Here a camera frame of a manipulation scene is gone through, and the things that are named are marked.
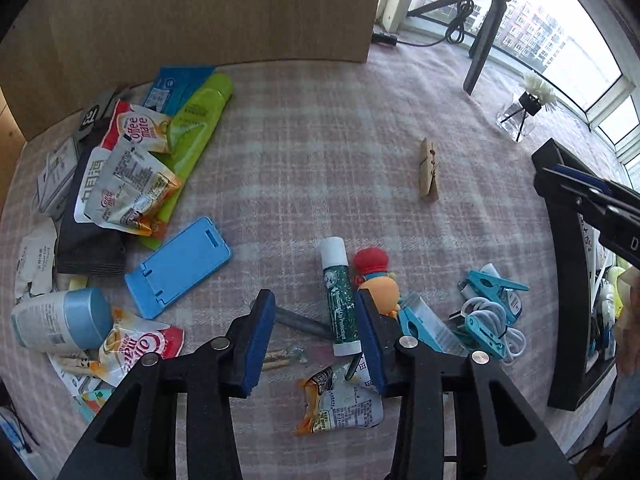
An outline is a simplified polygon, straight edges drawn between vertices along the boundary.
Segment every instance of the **glass vase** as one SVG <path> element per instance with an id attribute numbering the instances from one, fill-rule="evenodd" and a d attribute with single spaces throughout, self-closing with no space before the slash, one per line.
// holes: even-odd
<path id="1" fill-rule="evenodd" d="M 522 142 L 522 139 L 536 128 L 532 114 L 527 112 L 522 105 L 525 95 L 528 96 L 526 92 L 524 94 L 514 93 L 513 100 L 506 104 L 495 118 L 495 123 L 507 132 L 511 140 L 515 142 Z"/>

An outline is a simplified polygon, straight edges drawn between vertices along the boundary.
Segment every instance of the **blue bottle cap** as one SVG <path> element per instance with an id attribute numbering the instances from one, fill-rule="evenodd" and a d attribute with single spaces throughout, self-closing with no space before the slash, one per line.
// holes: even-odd
<path id="1" fill-rule="evenodd" d="M 111 307 L 96 286 L 70 290 L 65 296 L 65 319 L 78 348 L 98 348 L 113 327 Z"/>

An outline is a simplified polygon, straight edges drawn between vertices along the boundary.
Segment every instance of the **red hat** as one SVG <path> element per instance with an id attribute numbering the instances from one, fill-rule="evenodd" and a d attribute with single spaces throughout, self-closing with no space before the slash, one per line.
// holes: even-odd
<path id="1" fill-rule="evenodd" d="M 353 257 L 353 265 L 360 274 L 388 272 L 389 257 L 377 247 L 368 247 L 358 251 Z"/>

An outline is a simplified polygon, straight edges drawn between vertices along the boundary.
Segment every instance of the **green glue stick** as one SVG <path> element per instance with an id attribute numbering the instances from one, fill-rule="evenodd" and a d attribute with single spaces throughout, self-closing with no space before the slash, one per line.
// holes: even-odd
<path id="1" fill-rule="evenodd" d="M 334 355 L 352 355 L 361 352 L 358 338 L 356 311 L 349 280 L 349 262 L 344 240 L 337 236 L 320 242 L 322 278 L 329 304 L 331 332 L 334 334 Z"/>

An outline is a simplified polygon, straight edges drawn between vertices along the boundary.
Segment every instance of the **black shelf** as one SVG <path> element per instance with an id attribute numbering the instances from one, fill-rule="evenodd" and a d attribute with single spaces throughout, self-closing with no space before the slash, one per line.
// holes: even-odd
<path id="1" fill-rule="evenodd" d="M 532 156 L 536 170 L 564 164 L 595 176 L 580 159 L 553 139 Z M 591 290 L 578 214 L 546 203 L 558 270 L 556 367 L 547 404 L 574 412 L 609 373 L 615 359 L 600 358 L 585 373 L 591 333 Z"/>

